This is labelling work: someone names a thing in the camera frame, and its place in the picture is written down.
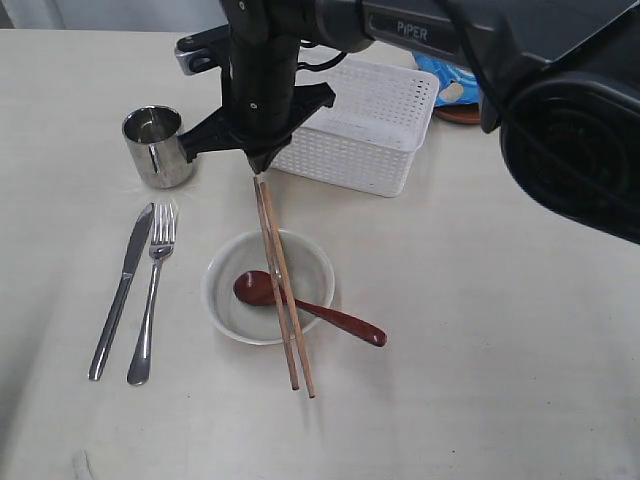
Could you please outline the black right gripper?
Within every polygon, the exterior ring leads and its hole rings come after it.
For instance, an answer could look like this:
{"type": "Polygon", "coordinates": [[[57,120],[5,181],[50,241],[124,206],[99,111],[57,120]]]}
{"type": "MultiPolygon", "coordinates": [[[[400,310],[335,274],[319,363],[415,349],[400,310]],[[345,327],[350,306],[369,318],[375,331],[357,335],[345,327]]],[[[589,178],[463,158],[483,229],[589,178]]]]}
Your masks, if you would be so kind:
{"type": "Polygon", "coordinates": [[[179,136],[186,156],[242,150],[255,175],[266,172],[293,132],[335,101],[326,83],[295,84],[299,50],[300,41],[288,35],[252,45],[230,34],[229,68],[220,68],[222,105],[179,136]]]}

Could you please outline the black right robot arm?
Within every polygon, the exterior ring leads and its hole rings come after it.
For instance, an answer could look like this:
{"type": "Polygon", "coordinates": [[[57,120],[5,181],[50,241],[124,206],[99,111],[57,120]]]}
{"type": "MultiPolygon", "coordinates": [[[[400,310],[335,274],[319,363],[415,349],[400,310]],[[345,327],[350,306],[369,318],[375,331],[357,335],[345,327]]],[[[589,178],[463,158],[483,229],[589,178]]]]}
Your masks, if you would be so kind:
{"type": "Polygon", "coordinates": [[[222,27],[182,38],[190,74],[219,68],[222,104],[179,138],[188,158],[240,150],[257,173],[335,100],[299,86],[302,46],[380,41],[471,72],[480,125],[538,204],[639,239],[639,5],[635,1],[226,1],[222,27]]]}

